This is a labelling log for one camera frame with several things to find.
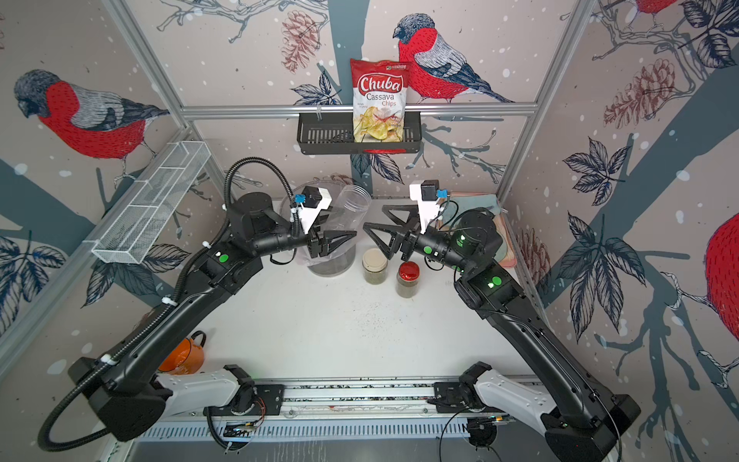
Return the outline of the jar with red lid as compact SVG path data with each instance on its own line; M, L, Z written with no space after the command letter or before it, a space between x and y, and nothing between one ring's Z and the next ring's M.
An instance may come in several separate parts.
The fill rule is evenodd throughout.
M419 290L421 269L417 263L404 262L398 267L396 292L402 298L413 298Z

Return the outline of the clear plastic mung bean jar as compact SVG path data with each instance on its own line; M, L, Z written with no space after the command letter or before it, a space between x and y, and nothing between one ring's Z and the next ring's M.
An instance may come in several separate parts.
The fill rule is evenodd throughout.
M357 231L369 207L371 195L362 187L346 185L338 198L332 201L323 230Z

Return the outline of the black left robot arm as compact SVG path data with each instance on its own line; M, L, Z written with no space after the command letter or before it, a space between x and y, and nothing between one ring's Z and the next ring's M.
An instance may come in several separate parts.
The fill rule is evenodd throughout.
M290 219L273 209L264 192L232 198L233 179L241 167L260 165L272 171L291 202ZM108 434L125 442L145 433L164 417L174 392L155 382L171 352L216 308L235 296L263 268L263 257L307 248L312 256L328 256L356 233L315 229L323 223L325 192L295 194L284 173L271 161L246 157L236 161L224 181L226 218L214 240L184 265L170 298L164 298L146 321L96 359L81 358L70 374L74 388L50 412L38 431L38 447L64 452ZM104 425L92 434L55 442L52 429L63 412L83 395Z

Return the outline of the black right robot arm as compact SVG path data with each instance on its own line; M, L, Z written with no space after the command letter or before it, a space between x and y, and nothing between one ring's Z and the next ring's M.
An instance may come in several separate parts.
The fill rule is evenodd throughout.
M400 210L407 219L398 217ZM586 371L496 261L502 236L489 210L467 210L446 230L423 227L413 205L385 205L382 211L388 223L364 223L363 229L383 254L408 261L417 253L454 269L459 298L515 348L546 389L532 390L477 363L464 382L474 410L496 408L528 425L561 461L602 461L623 448L625 433L641 413L639 405Z

